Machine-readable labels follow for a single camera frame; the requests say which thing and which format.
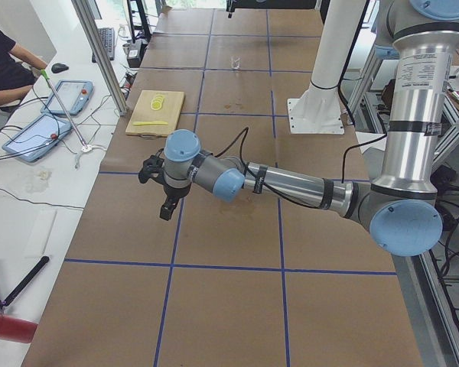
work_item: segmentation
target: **person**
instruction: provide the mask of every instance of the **person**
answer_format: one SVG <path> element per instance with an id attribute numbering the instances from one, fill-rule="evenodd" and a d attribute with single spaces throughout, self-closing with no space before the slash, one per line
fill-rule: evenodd
<path id="1" fill-rule="evenodd" d="M 0 106 L 23 99 L 34 84 L 34 74 L 12 57 L 42 70 L 47 64 L 0 31 Z"/>

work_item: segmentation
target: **person's arm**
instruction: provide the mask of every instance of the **person's arm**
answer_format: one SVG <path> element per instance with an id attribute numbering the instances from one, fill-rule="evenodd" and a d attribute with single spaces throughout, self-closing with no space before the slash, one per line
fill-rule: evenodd
<path id="1" fill-rule="evenodd" d="M 18 59 L 21 59 L 25 63 L 28 63 L 32 67 L 35 67 L 36 69 L 46 69 L 47 64 L 43 60 L 41 60 L 39 57 L 34 55 L 26 48 L 23 48 L 20 44 L 15 44 L 15 46 L 13 46 L 13 48 L 9 52 Z"/>
<path id="2" fill-rule="evenodd" d="M 23 86 L 16 89 L 0 90 L 0 106 L 13 102 L 16 99 L 23 99 L 31 88 L 32 86 Z"/>

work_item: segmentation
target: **blue tablet device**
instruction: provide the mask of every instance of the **blue tablet device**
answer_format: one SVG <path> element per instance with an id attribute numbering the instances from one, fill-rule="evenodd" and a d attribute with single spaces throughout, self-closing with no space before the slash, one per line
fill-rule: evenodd
<path id="1" fill-rule="evenodd" d="M 43 114 L 20 130 L 2 149 L 26 162 L 42 158 L 71 132 L 69 121 Z"/>
<path id="2" fill-rule="evenodd" d="M 87 80 L 60 80 L 55 86 L 61 102 L 70 115 L 78 115 L 85 105 L 89 102 L 93 91 L 93 84 Z M 65 116 L 60 103 L 53 93 L 47 98 L 46 106 L 41 109 L 41 113 Z"/>

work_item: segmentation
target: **red cylinder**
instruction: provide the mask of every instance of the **red cylinder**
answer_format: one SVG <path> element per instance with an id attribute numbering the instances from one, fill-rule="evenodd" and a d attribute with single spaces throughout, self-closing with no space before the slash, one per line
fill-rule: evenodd
<path id="1" fill-rule="evenodd" d="M 30 343 L 36 329 L 36 323 L 0 313 L 0 339 L 18 343 Z"/>

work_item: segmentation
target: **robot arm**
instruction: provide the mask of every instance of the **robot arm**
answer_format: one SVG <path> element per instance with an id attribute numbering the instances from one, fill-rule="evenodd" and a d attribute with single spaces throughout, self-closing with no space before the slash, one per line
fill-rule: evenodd
<path id="1" fill-rule="evenodd" d="M 459 0 L 382 0 L 378 42 L 399 52 L 396 87 L 382 173 L 371 184 L 335 183 L 238 158 L 215 158 L 198 137 L 178 130 L 139 173 L 162 184 L 167 200 L 160 217 L 171 218 L 192 183 L 231 201 L 244 187 L 273 193 L 302 206 L 331 209 L 368 230 L 395 255 L 418 255 L 440 238 L 430 182 L 452 54 L 459 47 Z"/>

